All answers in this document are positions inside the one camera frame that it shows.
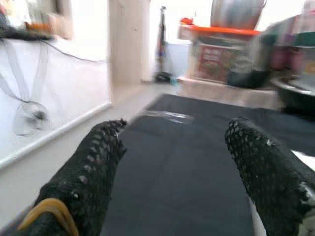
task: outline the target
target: floor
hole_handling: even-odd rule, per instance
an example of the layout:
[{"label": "floor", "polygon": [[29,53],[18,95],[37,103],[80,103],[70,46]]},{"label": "floor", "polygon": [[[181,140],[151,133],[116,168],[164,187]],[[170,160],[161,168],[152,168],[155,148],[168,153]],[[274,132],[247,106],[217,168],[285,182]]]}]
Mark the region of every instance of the floor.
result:
[{"label": "floor", "polygon": [[0,229],[31,204],[45,184],[74,153],[80,141],[97,123],[109,119],[128,121],[162,93],[175,94],[171,85],[116,84],[113,86],[112,107],[87,122],[48,142],[0,172]]}]

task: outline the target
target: black bowl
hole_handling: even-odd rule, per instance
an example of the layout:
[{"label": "black bowl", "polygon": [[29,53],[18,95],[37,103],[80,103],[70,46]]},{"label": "black bowl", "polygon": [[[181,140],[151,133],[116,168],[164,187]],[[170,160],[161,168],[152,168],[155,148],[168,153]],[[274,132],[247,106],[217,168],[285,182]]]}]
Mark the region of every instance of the black bowl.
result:
[{"label": "black bowl", "polygon": [[304,114],[315,116],[315,92],[292,85],[292,80],[298,76],[273,78],[271,82],[276,87],[281,101],[287,108],[301,111]]}]

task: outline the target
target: plastic wrap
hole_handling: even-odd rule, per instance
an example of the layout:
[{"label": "plastic wrap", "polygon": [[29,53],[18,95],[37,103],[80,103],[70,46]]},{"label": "plastic wrap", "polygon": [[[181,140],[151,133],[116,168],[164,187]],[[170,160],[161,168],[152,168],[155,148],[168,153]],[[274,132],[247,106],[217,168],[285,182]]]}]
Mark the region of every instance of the plastic wrap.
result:
[{"label": "plastic wrap", "polygon": [[180,113],[173,113],[173,112],[166,112],[166,111],[144,111],[141,116],[147,117],[160,117],[175,123],[180,124],[191,124],[193,121],[192,116],[180,114]]}]

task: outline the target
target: stainless steel pot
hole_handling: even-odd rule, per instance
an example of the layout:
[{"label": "stainless steel pot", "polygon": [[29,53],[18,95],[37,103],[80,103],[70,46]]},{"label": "stainless steel pot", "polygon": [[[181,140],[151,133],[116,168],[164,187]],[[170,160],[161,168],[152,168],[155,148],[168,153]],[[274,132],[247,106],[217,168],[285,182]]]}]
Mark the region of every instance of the stainless steel pot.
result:
[{"label": "stainless steel pot", "polygon": [[266,3],[267,0],[213,0],[211,26],[253,30]]}]

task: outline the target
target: black mat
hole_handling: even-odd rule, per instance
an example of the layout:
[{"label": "black mat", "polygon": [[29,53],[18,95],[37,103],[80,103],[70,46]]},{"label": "black mat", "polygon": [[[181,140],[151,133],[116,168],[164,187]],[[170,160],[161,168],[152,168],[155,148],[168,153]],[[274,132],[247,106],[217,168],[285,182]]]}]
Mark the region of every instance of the black mat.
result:
[{"label": "black mat", "polygon": [[280,112],[172,95],[149,110],[193,121],[139,117],[121,134],[128,151],[102,236],[253,236],[249,200],[224,142],[232,118],[248,117],[289,148],[315,156],[314,123]]}]

